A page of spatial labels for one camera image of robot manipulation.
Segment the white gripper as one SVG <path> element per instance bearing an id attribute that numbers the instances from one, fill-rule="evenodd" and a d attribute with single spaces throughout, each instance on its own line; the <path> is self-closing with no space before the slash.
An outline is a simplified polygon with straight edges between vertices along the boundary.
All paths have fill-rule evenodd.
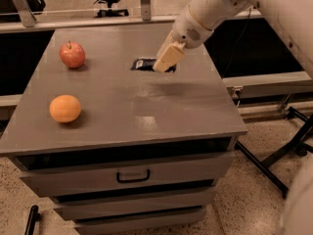
<path id="1" fill-rule="evenodd" d="M 210 14 L 211 10 L 203 6 L 189 4 L 183 9 L 156 54 L 154 71 L 166 72 L 183 59 L 185 47 L 197 48 L 212 35 Z"/>

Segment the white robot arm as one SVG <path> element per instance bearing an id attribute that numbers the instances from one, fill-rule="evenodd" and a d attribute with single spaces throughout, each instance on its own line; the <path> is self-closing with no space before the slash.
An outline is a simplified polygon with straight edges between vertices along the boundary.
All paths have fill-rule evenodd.
<path id="1" fill-rule="evenodd" d="M 313 0 L 191 0 L 156 54 L 154 70 L 167 71 L 187 49 L 204 43 L 224 21 L 253 6 L 313 78 Z M 280 235 L 313 235 L 313 160 L 307 160 L 288 192 Z"/>

